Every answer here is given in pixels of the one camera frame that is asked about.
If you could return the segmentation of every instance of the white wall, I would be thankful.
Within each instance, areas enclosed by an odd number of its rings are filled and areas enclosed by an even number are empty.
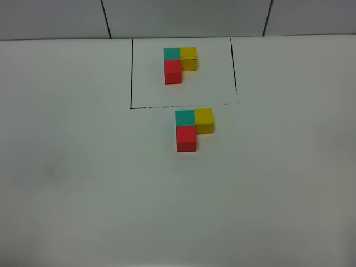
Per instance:
[[[0,40],[109,38],[100,0],[1,0]]]
[[[261,36],[270,0],[104,0],[113,38]]]
[[[355,34],[355,0],[275,0],[266,35]]]

